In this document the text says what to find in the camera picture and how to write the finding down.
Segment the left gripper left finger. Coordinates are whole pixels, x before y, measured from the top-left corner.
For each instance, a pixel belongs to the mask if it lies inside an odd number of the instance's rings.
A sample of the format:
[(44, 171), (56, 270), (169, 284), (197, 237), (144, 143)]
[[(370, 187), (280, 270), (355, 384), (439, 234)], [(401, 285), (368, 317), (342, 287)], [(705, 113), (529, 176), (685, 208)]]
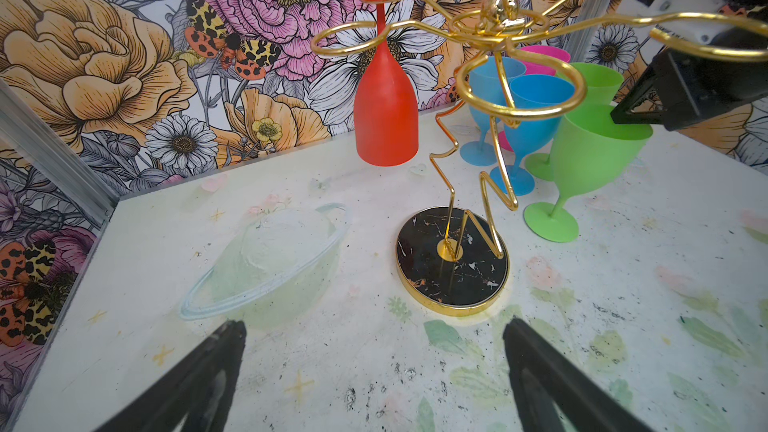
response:
[(102, 424), (100, 431), (222, 431), (246, 345), (246, 326), (227, 321)]

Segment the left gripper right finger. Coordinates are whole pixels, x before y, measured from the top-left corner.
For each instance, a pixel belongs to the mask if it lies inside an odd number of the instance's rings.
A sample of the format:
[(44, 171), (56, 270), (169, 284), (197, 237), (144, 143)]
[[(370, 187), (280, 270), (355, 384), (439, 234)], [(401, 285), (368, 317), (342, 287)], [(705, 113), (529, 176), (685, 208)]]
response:
[(524, 320), (504, 329), (509, 380), (524, 431), (648, 431)]

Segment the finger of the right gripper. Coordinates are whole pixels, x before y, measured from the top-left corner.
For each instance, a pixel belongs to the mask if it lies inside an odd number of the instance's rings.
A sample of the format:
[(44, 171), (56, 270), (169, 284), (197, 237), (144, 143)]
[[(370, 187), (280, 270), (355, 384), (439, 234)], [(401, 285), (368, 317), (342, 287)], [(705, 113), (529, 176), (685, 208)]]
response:
[(697, 125), (767, 96), (767, 63), (659, 52), (611, 113), (616, 124)]

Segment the green wine glass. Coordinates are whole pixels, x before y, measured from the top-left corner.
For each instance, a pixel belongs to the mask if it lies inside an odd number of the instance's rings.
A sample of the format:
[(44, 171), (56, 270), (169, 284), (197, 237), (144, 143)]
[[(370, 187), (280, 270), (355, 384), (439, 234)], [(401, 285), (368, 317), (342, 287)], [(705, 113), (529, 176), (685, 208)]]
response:
[(567, 243), (579, 236), (566, 202), (617, 179), (653, 135), (648, 124), (617, 124), (612, 105), (583, 105), (563, 116), (550, 151), (555, 203), (538, 202), (524, 210), (526, 225), (538, 236)]
[[(624, 76), (613, 70), (598, 64), (576, 62), (572, 63), (586, 81), (587, 94), (583, 104), (611, 105), (624, 81)], [(544, 153), (535, 153), (525, 159), (527, 171), (534, 177), (552, 181), (553, 174), (549, 163), (550, 156)]]

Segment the pink wine glass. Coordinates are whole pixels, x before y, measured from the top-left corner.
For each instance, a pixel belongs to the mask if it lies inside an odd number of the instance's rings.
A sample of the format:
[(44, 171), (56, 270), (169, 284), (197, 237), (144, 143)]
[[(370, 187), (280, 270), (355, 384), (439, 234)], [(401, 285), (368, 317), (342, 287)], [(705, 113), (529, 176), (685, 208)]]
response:
[[(571, 59), (570, 54), (567, 51), (561, 48), (547, 46), (547, 45), (530, 45), (530, 46), (522, 47), (521, 50), (524, 52), (530, 52), (530, 53), (552, 57), (566, 63), (569, 63)], [(524, 61), (523, 64), (526, 66), (527, 75), (548, 75), (548, 76), (556, 75), (556, 71), (551, 67), (547, 67), (544, 65), (535, 64), (527, 61)], [(513, 152), (513, 149), (509, 145), (504, 132), (500, 132), (498, 134), (498, 139), (499, 139), (500, 146), (503, 150)]]

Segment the red wine glass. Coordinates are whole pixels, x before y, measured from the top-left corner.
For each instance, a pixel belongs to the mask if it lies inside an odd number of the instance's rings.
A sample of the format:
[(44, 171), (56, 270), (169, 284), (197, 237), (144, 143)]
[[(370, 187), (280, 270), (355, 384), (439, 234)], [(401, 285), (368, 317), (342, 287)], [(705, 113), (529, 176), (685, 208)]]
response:
[(354, 101), (356, 148), (365, 162), (398, 166), (418, 152), (418, 106), (413, 86), (393, 57), (385, 31), (386, 0), (362, 0), (376, 5), (377, 33), (383, 42), (375, 49)]

